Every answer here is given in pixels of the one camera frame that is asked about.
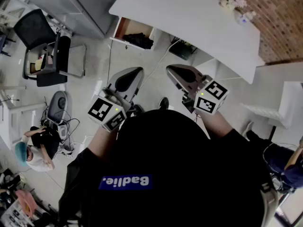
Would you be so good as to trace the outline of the black router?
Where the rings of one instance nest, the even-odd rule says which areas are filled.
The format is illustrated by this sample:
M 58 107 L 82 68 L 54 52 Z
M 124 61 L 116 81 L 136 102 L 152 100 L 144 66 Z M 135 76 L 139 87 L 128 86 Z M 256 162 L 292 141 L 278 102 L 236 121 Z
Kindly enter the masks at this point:
M 185 61 L 188 61 L 196 50 L 197 48 L 193 45 L 186 45 L 186 43 L 177 42 L 169 49 L 169 52 Z

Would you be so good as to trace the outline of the black office chair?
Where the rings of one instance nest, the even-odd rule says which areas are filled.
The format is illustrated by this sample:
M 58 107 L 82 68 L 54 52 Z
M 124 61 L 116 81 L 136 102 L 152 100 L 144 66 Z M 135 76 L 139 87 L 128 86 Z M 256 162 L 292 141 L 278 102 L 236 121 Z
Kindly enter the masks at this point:
M 15 34 L 26 47 L 23 62 L 23 79 L 48 87 L 67 82 L 69 76 L 85 76 L 86 55 L 83 56 L 80 75 L 68 72 L 71 39 L 54 32 L 41 9 L 24 15 L 13 27 Z

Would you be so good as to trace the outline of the person's black shirt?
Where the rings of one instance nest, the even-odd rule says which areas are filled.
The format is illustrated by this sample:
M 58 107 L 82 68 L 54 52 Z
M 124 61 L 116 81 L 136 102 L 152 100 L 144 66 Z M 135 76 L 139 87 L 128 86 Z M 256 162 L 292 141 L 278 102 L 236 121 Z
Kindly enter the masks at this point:
M 67 167 L 59 224 L 83 227 L 265 227 L 276 199 L 257 147 L 172 110 L 127 119 L 106 160 L 88 147 Z

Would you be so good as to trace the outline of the person's right forearm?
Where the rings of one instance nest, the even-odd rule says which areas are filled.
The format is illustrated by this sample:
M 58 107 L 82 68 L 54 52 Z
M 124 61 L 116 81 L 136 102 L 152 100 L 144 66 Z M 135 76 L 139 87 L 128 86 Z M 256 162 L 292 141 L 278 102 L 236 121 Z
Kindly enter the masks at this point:
M 199 112 L 198 114 L 200 115 L 206 130 L 217 138 L 222 138 L 233 130 L 233 127 L 226 121 L 220 112 L 216 112 L 214 115 L 202 112 Z

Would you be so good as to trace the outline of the pink cloth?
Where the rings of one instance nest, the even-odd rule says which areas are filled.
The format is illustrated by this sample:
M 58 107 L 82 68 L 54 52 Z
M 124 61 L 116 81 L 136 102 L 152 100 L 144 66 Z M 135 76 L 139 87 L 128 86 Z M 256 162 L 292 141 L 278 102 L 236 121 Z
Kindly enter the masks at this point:
M 24 190 L 17 190 L 15 194 L 18 198 L 23 212 L 30 218 L 33 218 L 34 212 L 37 208 L 37 203 L 32 194 Z

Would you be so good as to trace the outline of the person's left forearm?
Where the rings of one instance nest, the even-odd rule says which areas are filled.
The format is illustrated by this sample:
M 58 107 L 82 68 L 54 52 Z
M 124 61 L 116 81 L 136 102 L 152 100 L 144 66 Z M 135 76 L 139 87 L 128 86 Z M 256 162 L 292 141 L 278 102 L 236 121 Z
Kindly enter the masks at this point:
M 106 160 L 112 146 L 116 141 L 117 135 L 118 129 L 108 132 L 103 127 L 99 127 L 89 143 L 88 149 L 98 158 Z

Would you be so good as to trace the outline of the white flower pot plant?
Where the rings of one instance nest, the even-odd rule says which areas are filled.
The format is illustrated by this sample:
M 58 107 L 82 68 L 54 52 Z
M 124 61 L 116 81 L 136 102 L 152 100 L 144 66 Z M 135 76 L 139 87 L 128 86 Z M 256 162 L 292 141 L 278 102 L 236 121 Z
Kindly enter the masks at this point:
M 242 14 L 240 12 L 238 12 L 236 9 L 240 8 L 246 8 L 247 6 L 247 1 L 246 0 L 220 0 L 219 4 L 223 7 L 226 8 L 230 11 L 233 12 L 234 14 L 234 18 L 236 20 L 236 18 Z

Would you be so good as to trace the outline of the clear plastic water bottle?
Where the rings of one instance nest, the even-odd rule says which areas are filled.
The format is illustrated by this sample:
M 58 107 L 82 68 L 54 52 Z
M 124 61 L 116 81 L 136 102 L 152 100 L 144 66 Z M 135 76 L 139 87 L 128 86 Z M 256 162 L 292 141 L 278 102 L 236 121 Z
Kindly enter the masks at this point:
M 240 14 L 236 18 L 236 21 L 238 24 L 246 24 L 246 23 L 250 22 L 255 16 L 256 16 L 255 11 L 248 11 L 248 12 L 245 12 L 244 14 Z

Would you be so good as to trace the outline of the black cloth bundle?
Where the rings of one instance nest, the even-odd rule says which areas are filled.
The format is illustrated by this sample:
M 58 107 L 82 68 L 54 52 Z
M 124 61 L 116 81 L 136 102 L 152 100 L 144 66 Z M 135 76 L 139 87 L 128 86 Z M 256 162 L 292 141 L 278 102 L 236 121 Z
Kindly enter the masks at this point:
M 153 40 L 143 33 L 123 35 L 123 39 L 143 49 L 151 49 L 153 46 Z

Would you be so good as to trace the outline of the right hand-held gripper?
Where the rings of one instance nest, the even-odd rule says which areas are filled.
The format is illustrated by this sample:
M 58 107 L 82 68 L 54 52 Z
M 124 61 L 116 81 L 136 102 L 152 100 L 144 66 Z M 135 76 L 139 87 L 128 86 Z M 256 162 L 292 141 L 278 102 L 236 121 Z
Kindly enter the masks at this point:
M 166 73 L 177 89 L 182 90 L 182 104 L 191 113 L 214 115 L 229 94 L 226 87 L 192 66 L 169 65 Z

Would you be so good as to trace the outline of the wooden drawer with white front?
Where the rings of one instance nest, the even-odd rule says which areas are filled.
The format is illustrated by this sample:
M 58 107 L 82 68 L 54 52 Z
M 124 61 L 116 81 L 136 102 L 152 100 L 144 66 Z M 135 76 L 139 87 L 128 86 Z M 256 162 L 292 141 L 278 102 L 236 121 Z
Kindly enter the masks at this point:
M 120 17 L 116 25 L 115 31 L 113 35 L 110 37 L 110 39 L 144 51 L 146 50 L 146 48 L 144 48 L 143 45 L 134 44 L 123 38 L 124 35 L 143 34 L 145 35 L 145 37 L 153 40 L 153 45 L 151 46 L 151 50 L 152 50 L 154 49 L 156 44 L 155 30 L 156 28 L 152 26 L 128 18 Z

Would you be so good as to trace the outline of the person's right black shoe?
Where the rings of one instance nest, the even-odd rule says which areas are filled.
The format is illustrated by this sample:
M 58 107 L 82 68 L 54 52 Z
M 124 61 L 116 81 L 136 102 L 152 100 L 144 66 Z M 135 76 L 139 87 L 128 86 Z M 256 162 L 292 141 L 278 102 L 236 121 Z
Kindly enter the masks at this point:
M 167 97 L 163 97 L 160 101 L 159 101 L 159 106 L 158 106 L 159 110 L 168 110 L 169 108 L 169 100 Z

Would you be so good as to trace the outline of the grey cabinet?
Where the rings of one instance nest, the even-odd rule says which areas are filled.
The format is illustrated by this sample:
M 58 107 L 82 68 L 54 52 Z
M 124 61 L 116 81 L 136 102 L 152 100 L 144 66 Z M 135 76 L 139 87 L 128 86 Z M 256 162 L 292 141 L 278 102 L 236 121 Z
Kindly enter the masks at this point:
M 30 0 L 73 33 L 102 40 L 115 17 L 109 13 L 116 0 Z

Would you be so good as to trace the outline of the white counter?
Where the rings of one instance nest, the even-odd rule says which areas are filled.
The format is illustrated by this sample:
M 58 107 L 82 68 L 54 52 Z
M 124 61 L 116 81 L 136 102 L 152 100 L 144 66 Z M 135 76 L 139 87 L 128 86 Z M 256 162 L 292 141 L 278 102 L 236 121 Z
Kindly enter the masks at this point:
M 252 84 L 241 83 L 240 102 L 269 124 L 289 128 L 303 103 L 303 62 L 258 67 Z

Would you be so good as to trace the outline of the grey oval device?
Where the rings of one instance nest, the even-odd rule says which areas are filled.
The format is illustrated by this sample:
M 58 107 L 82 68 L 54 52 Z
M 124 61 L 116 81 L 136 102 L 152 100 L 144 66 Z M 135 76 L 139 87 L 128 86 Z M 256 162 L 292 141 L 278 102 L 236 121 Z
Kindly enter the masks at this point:
M 57 91 L 48 107 L 47 119 L 56 125 L 63 123 L 67 114 L 67 95 L 64 91 Z

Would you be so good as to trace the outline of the white curved reception desk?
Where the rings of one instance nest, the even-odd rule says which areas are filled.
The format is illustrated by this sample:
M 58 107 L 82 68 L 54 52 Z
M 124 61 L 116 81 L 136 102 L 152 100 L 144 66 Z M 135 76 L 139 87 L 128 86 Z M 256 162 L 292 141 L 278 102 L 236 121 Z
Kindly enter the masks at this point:
M 260 32 L 251 23 L 240 25 L 235 12 L 219 0 L 116 0 L 109 13 L 171 34 L 206 52 L 248 83 L 252 83 Z

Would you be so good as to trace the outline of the person's left hand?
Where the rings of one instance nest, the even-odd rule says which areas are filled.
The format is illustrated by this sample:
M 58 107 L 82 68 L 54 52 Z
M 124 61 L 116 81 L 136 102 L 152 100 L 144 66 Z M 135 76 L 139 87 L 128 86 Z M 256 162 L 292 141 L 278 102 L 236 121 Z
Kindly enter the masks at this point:
M 108 101 L 119 106 L 124 105 L 123 99 L 116 93 L 113 93 L 111 90 L 107 88 L 104 89 L 104 92 L 105 92 L 105 99 L 107 99 Z

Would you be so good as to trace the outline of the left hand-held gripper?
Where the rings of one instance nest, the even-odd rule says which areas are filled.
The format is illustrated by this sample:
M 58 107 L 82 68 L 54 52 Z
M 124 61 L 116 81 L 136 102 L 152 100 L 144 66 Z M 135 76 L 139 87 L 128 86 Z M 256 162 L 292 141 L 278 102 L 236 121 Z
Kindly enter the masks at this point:
M 132 67 L 114 74 L 106 87 L 92 98 L 88 117 L 99 126 L 112 132 L 134 112 L 133 98 L 138 94 L 144 78 L 142 67 Z M 119 95 L 124 102 L 123 106 L 116 105 L 105 99 L 104 89 L 107 88 Z

